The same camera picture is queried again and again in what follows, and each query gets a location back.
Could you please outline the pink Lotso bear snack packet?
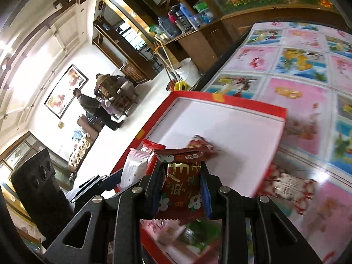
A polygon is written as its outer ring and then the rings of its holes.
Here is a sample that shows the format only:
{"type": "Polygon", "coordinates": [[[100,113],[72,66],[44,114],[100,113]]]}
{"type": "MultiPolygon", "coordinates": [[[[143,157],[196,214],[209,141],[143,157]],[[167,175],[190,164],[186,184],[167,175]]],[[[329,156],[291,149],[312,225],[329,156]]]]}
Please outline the pink Lotso bear snack packet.
{"type": "Polygon", "coordinates": [[[162,246],[172,244],[184,231],[185,226],[180,225],[179,220],[140,220],[141,227],[151,238],[162,246]]]}

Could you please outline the red white candy packet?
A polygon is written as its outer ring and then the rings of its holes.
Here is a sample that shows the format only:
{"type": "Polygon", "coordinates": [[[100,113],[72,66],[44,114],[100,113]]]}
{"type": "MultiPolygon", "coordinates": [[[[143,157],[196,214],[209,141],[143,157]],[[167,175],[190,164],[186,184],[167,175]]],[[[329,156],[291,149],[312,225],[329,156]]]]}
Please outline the red white candy packet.
{"type": "Polygon", "coordinates": [[[270,165],[258,193],[288,200],[299,215],[304,215],[319,188],[312,179],[302,179],[286,173],[273,163],[270,165]]]}

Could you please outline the white pink-edged snack packet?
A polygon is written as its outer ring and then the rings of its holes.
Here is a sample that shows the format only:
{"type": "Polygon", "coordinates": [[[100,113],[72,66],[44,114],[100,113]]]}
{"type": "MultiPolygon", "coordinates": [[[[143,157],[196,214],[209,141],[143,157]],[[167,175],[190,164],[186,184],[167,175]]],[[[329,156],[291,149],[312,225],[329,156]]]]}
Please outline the white pink-edged snack packet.
{"type": "Polygon", "coordinates": [[[140,180],[147,169],[150,153],[130,148],[122,170],[120,187],[125,189],[140,180]]]}

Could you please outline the red flower snack packet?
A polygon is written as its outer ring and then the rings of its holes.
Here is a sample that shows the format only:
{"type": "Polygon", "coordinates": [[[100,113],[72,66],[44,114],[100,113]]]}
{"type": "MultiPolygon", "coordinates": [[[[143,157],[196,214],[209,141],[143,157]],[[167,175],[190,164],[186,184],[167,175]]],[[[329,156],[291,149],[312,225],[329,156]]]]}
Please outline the red flower snack packet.
{"type": "Polygon", "coordinates": [[[201,160],[206,161],[219,155],[220,150],[200,135],[194,135],[186,146],[187,149],[202,152],[201,160]]]}
{"type": "Polygon", "coordinates": [[[156,150],[166,169],[156,219],[181,220],[186,223],[204,215],[200,193],[203,152],[191,148],[156,150]]]}

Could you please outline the seated person brown jacket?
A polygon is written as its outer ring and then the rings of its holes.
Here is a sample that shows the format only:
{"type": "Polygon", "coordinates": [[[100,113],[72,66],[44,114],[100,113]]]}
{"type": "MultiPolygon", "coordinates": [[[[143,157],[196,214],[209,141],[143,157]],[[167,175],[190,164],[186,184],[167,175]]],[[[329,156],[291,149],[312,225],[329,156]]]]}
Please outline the seated person brown jacket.
{"type": "Polygon", "coordinates": [[[134,84],[124,76],[98,73],[95,78],[94,95],[109,101],[116,110],[127,110],[137,101],[138,94],[134,84]]]}

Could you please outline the yellow broom and dustpan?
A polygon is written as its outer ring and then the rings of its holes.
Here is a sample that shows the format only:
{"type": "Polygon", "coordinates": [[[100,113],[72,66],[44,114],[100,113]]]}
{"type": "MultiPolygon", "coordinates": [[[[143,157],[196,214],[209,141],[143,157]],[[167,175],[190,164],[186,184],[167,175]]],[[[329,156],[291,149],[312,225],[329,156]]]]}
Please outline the yellow broom and dustpan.
{"type": "Polygon", "coordinates": [[[167,73],[169,78],[169,83],[167,85],[167,91],[188,91],[190,89],[190,85],[181,79],[181,77],[176,73],[171,59],[161,42],[154,42],[154,50],[153,53],[157,55],[157,57],[161,60],[163,67],[167,73]]]}

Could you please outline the colourful fruit pattern tablecloth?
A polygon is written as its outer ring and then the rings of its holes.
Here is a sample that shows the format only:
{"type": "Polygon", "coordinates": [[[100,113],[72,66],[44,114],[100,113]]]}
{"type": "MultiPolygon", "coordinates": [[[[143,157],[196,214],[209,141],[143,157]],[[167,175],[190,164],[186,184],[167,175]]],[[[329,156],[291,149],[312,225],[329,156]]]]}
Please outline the colourful fruit pattern tablecloth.
{"type": "Polygon", "coordinates": [[[302,22],[252,25],[203,90],[283,107],[272,161],[319,188],[304,215],[269,196],[323,263],[351,262],[351,31],[302,22]]]}

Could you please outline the white plastic bucket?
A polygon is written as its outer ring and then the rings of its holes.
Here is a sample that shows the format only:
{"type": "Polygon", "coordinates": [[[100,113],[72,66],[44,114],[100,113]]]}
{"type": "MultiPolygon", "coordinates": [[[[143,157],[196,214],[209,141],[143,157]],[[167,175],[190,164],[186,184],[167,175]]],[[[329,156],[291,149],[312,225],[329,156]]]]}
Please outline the white plastic bucket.
{"type": "Polygon", "coordinates": [[[181,80],[185,81],[190,87],[193,87],[201,78],[198,68],[190,57],[176,64],[174,69],[181,80]]]}

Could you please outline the wooden sideboard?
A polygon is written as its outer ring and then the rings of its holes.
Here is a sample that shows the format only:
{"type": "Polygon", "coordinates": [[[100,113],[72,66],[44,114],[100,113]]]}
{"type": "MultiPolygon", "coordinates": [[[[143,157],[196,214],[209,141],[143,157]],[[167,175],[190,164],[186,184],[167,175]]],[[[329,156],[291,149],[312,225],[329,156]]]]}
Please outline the wooden sideboard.
{"type": "Polygon", "coordinates": [[[341,14],[313,6],[277,5],[228,14],[198,30],[182,34],[166,44],[177,61],[190,57],[206,72],[253,24],[270,21],[312,22],[348,30],[341,14]]]}

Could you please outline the bottles on sideboard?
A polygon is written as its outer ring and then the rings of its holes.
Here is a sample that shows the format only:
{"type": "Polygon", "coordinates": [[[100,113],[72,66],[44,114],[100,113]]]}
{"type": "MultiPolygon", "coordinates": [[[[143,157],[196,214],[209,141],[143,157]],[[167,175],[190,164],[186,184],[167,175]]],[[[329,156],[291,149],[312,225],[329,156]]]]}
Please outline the bottles on sideboard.
{"type": "Polygon", "coordinates": [[[158,24],[149,26],[149,32],[161,40],[171,40],[182,34],[198,30],[215,20],[215,16],[203,1],[194,4],[195,14],[179,3],[171,7],[166,17],[158,17],[158,24]]]}

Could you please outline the framed wall picture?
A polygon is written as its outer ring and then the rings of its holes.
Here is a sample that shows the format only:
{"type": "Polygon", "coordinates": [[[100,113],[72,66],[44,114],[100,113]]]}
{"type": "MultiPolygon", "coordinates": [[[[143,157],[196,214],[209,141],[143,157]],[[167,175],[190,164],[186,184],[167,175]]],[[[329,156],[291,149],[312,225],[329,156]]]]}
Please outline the framed wall picture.
{"type": "Polygon", "coordinates": [[[71,64],[45,100],[45,106],[61,119],[74,99],[73,90],[82,89],[87,82],[86,75],[71,64]]]}

